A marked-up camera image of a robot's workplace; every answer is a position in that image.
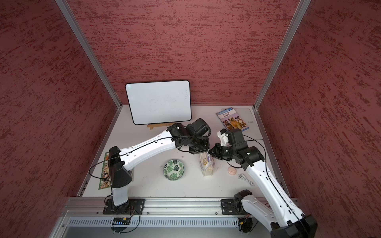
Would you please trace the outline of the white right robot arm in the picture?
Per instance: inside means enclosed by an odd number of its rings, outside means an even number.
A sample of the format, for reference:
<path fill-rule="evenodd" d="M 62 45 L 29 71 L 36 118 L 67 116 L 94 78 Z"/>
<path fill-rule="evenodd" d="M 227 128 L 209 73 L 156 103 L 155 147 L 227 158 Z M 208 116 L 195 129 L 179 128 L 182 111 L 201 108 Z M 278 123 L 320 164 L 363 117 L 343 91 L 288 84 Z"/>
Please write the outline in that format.
<path fill-rule="evenodd" d="M 318 224 L 312 215 L 305 213 L 286 194 L 270 172 L 265 157 L 256 147 L 222 146 L 217 143 L 209 154 L 216 159 L 234 160 L 252 178 L 268 206 L 260 203 L 248 190 L 235 194 L 236 208 L 254 216 L 273 238 L 313 238 Z"/>

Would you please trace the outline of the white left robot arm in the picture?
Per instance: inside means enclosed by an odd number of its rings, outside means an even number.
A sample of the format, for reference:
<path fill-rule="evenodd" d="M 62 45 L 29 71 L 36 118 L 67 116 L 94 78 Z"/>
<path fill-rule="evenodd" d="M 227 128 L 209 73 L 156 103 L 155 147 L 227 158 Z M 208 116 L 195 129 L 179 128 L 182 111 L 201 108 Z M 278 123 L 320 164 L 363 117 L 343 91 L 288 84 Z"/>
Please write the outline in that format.
<path fill-rule="evenodd" d="M 109 150 L 108 168 L 111 180 L 112 201 L 115 207 L 129 203 L 128 184 L 133 181 L 130 173 L 137 165 L 168 150 L 189 148 L 190 154 L 209 150 L 211 128 L 203 119 L 197 119 L 187 126 L 175 123 L 159 135 L 138 145 Z"/>

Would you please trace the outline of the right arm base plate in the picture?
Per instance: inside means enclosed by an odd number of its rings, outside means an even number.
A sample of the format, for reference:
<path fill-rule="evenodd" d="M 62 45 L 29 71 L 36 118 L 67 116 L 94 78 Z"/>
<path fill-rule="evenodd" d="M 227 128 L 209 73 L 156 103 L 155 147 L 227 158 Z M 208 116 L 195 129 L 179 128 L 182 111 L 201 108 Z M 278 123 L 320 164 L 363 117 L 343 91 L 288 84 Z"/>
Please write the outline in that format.
<path fill-rule="evenodd" d="M 221 211 L 223 215 L 246 215 L 246 211 L 237 199 L 221 199 Z"/>

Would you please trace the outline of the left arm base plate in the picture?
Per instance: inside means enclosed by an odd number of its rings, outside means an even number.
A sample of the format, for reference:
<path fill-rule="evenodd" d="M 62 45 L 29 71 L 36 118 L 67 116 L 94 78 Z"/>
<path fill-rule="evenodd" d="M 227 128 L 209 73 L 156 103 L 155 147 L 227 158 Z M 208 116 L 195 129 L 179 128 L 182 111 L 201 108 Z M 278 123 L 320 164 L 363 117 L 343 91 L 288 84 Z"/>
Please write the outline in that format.
<path fill-rule="evenodd" d="M 143 213 L 146 200 L 141 198 L 129 199 L 127 203 L 120 206 L 115 206 L 113 199 L 108 197 L 105 200 L 105 206 L 103 209 L 104 215 L 141 215 Z"/>

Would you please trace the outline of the green leaf pattern bowl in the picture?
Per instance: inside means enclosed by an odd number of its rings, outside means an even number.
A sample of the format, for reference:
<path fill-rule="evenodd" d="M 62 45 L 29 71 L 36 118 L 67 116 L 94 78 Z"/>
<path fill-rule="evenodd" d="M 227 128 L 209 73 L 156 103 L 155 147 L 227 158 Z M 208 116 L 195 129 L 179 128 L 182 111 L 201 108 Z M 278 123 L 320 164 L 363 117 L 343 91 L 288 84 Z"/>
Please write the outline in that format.
<path fill-rule="evenodd" d="M 171 181 L 179 180 L 185 173 L 185 167 L 182 161 L 177 159 L 172 159 L 168 161 L 164 168 L 164 177 Z"/>

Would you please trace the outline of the clear oats bag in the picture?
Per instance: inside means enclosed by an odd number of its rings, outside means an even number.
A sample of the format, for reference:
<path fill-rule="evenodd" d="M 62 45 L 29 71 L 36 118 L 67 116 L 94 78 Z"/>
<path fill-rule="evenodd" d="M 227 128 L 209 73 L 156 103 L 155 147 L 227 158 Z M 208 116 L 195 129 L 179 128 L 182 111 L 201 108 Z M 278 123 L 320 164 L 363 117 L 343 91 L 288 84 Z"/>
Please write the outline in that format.
<path fill-rule="evenodd" d="M 214 159 L 207 152 L 203 152 L 199 155 L 199 165 L 201 173 L 204 177 L 212 176 L 214 173 Z"/>

